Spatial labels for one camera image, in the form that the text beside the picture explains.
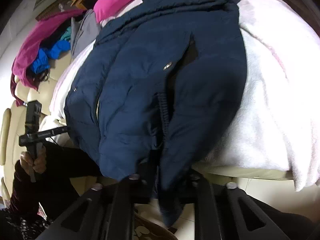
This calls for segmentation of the person's left hand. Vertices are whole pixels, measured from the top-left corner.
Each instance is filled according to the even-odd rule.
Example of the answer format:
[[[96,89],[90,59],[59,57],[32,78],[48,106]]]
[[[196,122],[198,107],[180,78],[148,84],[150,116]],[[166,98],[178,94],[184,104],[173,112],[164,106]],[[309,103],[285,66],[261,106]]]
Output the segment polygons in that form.
[[[46,148],[44,146],[42,146],[37,154],[36,159],[33,159],[29,152],[22,152],[20,154],[20,165],[28,175],[30,174],[30,170],[43,174],[46,170],[46,163]]]

